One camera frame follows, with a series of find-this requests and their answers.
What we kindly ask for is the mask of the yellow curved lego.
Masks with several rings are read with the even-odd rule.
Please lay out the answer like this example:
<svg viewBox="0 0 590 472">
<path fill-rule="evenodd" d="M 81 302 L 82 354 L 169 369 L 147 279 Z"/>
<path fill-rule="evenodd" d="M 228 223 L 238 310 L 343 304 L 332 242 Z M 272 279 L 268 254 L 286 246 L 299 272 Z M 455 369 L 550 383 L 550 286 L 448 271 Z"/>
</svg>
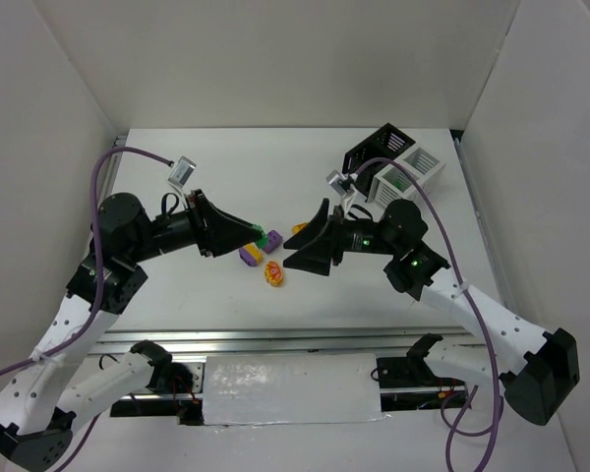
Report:
<svg viewBox="0 0 590 472">
<path fill-rule="evenodd" d="M 299 223 L 297 225 L 294 225 L 291 228 L 291 232 L 293 235 L 299 233 L 302 229 L 304 229 L 307 226 L 307 222 L 303 222 L 303 223 Z"/>
</svg>

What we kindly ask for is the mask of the purple and yellow lego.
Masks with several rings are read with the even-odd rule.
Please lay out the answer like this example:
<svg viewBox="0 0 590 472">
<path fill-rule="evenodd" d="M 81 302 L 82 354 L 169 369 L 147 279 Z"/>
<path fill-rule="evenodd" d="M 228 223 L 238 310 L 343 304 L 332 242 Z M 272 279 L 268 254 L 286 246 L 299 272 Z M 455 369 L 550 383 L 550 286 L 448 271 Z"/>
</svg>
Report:
<svg viewBox="0 0 590 472">
<path fill-rule="evenodd" d="M 247 244 L 238 250 L 239 257 L 246 266 L 256 267 L 263 261 L 263 254 L 253 243 Z"/>
</svg>

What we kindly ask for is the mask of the small green lego brick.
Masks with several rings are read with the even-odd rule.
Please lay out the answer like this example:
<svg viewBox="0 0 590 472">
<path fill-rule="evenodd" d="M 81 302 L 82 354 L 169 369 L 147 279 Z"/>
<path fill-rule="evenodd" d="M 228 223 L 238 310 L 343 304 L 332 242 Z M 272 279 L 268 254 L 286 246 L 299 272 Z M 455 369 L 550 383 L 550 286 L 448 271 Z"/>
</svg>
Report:
<svg viewBox="0 0 590 472">
<path fill-rule="evenodd" d="M 263 230 L 263 228 L 258 225 L 258 224 L 254 224 L 253 225 L 254 230 L 257 232 L 259 238 L 255 241 L 255 245 L 259 248 L 259 249 L 263 249 L 266 244 L 268 243 L 268 238 L 267 235 L 265 233 L 265 231 Z"/>
</svg>

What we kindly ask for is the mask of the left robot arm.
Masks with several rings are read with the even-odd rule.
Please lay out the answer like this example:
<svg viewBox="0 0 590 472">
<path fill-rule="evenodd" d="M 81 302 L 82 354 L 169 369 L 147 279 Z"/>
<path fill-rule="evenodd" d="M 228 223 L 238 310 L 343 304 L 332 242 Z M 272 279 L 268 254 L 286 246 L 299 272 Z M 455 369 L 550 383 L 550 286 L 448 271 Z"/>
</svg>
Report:
<svg viewBox="0 0 590 472">
<path fill-rule="evenodd" d="M 31 365 L 0 392 L 0 454 L 12 463 L 28 471 L 50 469 L 85 423 L 136 390 L 191 392 L 192 373 L 148 340 L 88 380 L 71 382 L 147 281 L 141 262 L 189 246 L 218 257 L 261 235 L 251 223 L 215 207 L 200 190 L 187 195 L 185 204 L 149 218 L 131 193 L 102 202 L 97 211 L 102 259 L 89 252 L 81 262 L 31 354 Z"/>
</svg>

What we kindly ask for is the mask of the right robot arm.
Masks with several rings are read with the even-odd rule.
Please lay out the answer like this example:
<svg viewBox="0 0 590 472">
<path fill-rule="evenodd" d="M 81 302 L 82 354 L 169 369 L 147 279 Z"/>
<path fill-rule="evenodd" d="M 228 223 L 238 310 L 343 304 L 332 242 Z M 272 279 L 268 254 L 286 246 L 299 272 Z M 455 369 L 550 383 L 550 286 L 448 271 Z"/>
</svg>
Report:
<svg viewBox="0 0 590 472">
<path fill-rule="evenodd" d="M 287 268 L 327 276 L 345 253 L 386 255 L 383 272 L 409 295 L 484 340 L 487 354 L 423 336 L 410 350 L 419 373 L 487 384 L 531 424 L 545 426 L 580 380 L 577 344 L 563 328 L 548 331 L 525 321 L 457 275 L 450 261 L 423 240 L 428 230 L 412 202 L 393 201 L 379 220 L 349 219 L 323 200 L 308 224 L 283 245 Z"/>
</svg>

